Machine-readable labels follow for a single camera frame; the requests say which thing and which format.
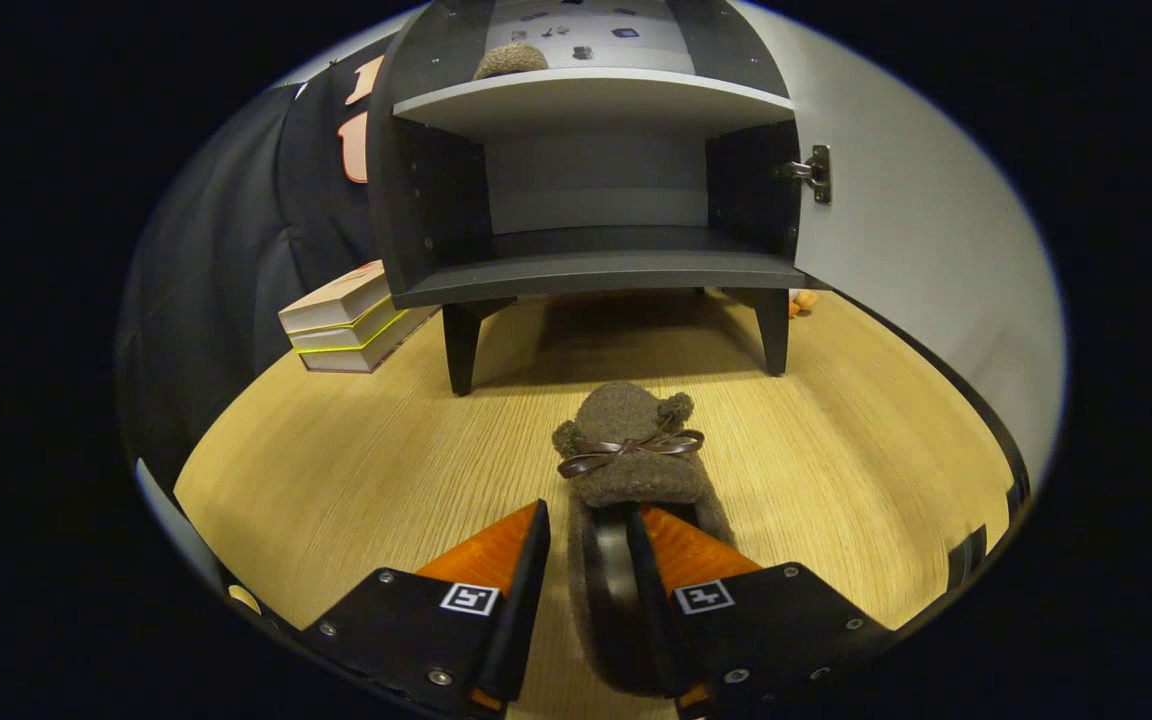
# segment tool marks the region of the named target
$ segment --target door hinge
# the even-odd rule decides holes
[[[823,205],[833,202],[833,182],[829,177],[829,146],[813,145],[812,158],[806,162],[782,162],[772,168],[772,176],[804,181],[814,191],[814,200]]]

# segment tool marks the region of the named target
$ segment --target book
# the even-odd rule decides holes
[[[372,260],[278,311],[287,334],[347,325],[389,295],[385,267]]]
[[[399,311],[374,338],[362,347],[335,348],[335,350],[297,350],[306,370],[335,370],[343,373],[370,373],[380,365],[394,348],[402,344],[438,310],[438,306],[412,306]]]
[[[364,310],[353,323],[289,333],[288,338],[296,350],[357,350],[394,318],[397,318],[397,310],[393,300],[385,296],[385,300]]]

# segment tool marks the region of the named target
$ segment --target cabinet door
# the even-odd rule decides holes
[[[972,138],[878,65],[732,5],[783,74],[804,156],[831,149],[832,204],[803,191],[795,264],[962,374],[1010,430],[1037,487],[1059,425],[1064,323],[1020,197]]]

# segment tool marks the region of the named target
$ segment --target brown fuzzy slipper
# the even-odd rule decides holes
[[[691,410],[685,393],[660,400],[635,384],[609,382],[553,433],[573,500],[567,561],[577,632],[596,673],[622,692],[665,694],[649,670],[646,629],[636,621],[626,513],[650,502],[735,544],[696,452],[704,438],[684,429]]]

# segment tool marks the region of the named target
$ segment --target wooden floor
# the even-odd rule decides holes
[[[600,382],[685,391],[740,547],[799,561],[887,626],[943,591],[946,552],[1007,528],[1011,475],[972,407],[833,293],[763,373],[753,311],[710,291],[525,297],[484,323],[454,397],[434,314],[370,376],[266,370],[202,438],[175,495],[252,593],[306,626],[366,574],[412,570],[540,497],[554,541],[511,719],[659,717],[582,660],[568,612],[568,502],[550,432]]]

